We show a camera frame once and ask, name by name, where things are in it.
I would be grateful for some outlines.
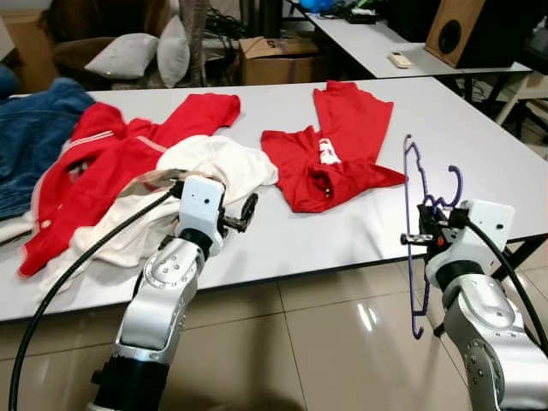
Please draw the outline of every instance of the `white cloth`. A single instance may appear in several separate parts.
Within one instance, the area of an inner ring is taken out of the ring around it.
[[[277,182],[277,168],[261,150],[244,147],[222,135],[195,135],[169,148],[156,170],[199,171],[226,186],[224,204],[242,199],[258,186]]]
[[[27,211],[20,217],[0,221],[0,242],[9,241],[33,230],[33,215]]]
[[[260,150],[244,147],[221,135],[196,135],[169,148],[158,160],[157,170],[198,171],[221,180],[226,191],[224,204],[249,195],[261,185],[277,182],[277,168]],[[118,197],[95,227],[78,228],[70,248],[52,259],[45,267],[38,299],[41,300],[57,279],[95,242],[126,218],[151,204],[165,189],[151,194],[130,194]],[[163,238],[175,228],[179,199],[169,198],[102,246],[93,256],[122,267],[133,267],[140,259],[150,257]],[[84,264],[63,285],[70,288],[74,279],[90,264]]]

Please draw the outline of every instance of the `brown chair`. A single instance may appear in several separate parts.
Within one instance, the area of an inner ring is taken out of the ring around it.
[[[84,67],[118,36],[149,33],[159,37],[170,17],[180,11],[189,39],[190,65],[177,86],[200,86],[208,7],[208,0],[53,0],[44,20],[59,73],[87,90],[165,88],[155,61],[145,76],[130,81],[105,79]]]

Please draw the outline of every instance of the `clothing pile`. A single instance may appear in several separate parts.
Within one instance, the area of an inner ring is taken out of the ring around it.
[[[9,155],[0,153],[0,217],[30,210],[11,221],[33,226],[19,275],[42,270],[43,296],[92,244],[165,194],[173,178],[189,174],[222,181],[225,205],[277,184],[295,212],[322,212],[369,188],[403,183],[402,174],[375,164],[392,103],[335,81],[315,90],[313,99],[321,131],[265,131],[264,151],[213,135],[239,116],[234,95],[191,94],[163,124],[125,122],[116,107],[93,102],[67,79],[48,92],[3,103],[0,144]],[[26,114],[17,110],[23,100]],[[178,210],[178,199],[166,200],[93,257],[136,266],[173,232]]]

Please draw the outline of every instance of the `gray pillow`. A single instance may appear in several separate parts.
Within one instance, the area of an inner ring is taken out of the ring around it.
[[[157,47],[158,39],[150,34],[124,34],[97,54],[86,65],[86,70],[107,79],[139,79],[145,74]]]
[[[168,88],[174,87],[188,71],[190,49],[178,15],[171,18],[160,36],[157,59],[160,76]]]

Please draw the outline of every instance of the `wooden speaker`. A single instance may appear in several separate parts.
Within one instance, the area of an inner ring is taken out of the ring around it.
[[[426,49],[458,69],[508,67],[540,20],[544,0],[442,0]]]

